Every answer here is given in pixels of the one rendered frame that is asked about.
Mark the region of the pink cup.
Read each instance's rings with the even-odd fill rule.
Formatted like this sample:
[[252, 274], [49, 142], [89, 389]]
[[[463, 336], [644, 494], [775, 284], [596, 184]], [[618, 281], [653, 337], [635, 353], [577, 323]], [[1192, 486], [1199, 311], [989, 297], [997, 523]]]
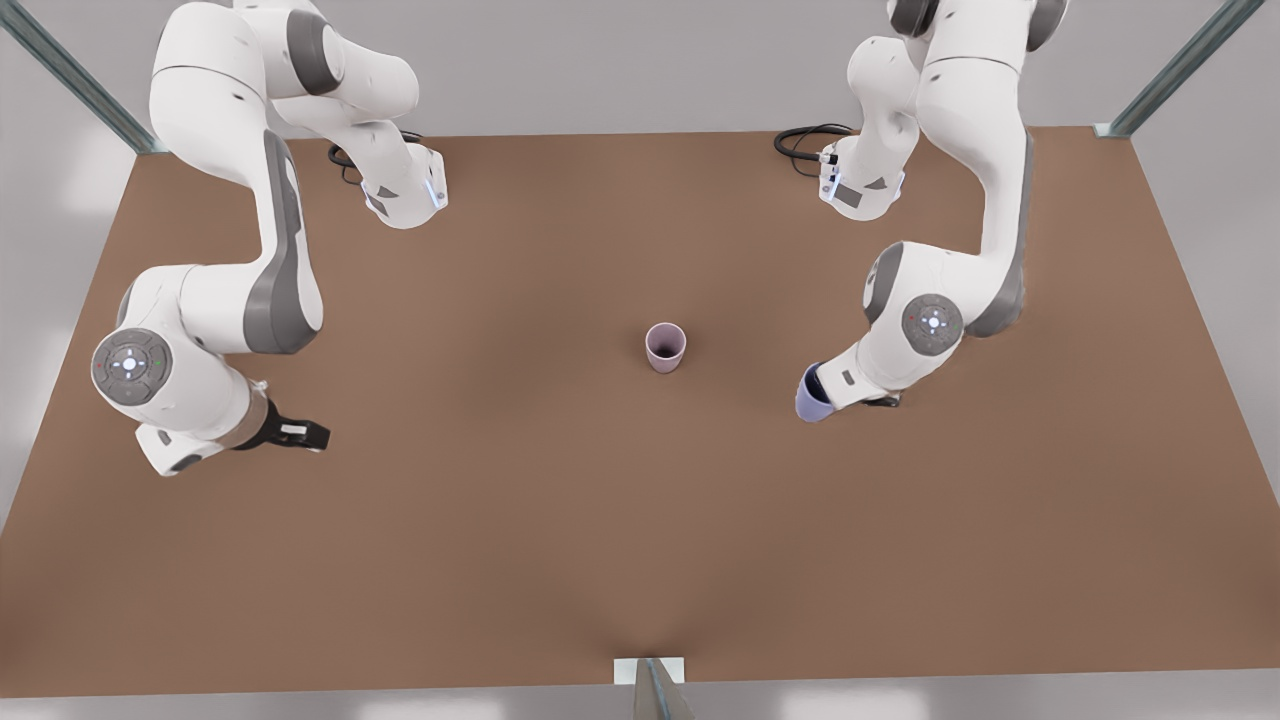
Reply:
[[684, 359], [687, 337], [680, 325], [660, 322], [649, 328], [644, 340], [646, 360], [660, 374], [672, 373]]

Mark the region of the silver frame post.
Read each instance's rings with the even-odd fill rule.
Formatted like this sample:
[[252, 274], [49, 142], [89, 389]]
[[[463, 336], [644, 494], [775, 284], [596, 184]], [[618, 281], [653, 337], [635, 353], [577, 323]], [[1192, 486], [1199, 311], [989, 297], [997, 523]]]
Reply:
[[616, 659], [616, 685], [632, 685], [631, 720], [696, 720], [684, 697], [685, 659]]
[[138, 155], [166, 149], [124, 109], [17, 0], [0, 0], [4, 28], [45, 70]]
[[1093, 124], [1097, 138], [1130, 138], [1267, 0], [1224, 0], [1151, 82], [1111, 120]]

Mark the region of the purple cup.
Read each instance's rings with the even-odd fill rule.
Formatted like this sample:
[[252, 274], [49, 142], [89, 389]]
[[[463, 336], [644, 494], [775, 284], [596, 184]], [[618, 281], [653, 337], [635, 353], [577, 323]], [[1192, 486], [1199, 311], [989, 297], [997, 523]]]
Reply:
[[797, 386], [795, 413], [806, 423], [822, 421], [836, 411], [818, 378], [819, 368], [819, 363], [812, 364]]

